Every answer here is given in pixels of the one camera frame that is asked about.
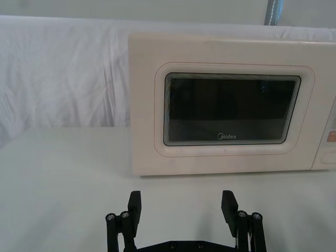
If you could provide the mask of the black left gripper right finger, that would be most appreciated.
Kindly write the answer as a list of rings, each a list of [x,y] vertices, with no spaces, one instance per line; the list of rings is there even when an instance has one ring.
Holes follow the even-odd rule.
[[[247,214],[238,209],[232,191],[222,192],[221,209],[231,235],[235,238],[236,251],[266,251],[263,216],[258,212]]]

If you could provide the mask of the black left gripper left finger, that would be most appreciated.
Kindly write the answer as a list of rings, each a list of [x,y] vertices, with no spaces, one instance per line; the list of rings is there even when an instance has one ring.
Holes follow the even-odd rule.
[[[107,251],[119,251],[119,234],[123,236],[124,251],[137,251],[134,238],[137,234],[141,210],[141,192],[132,191],[126,211],[123,211],[120,215],[114,213],[106,215]]]

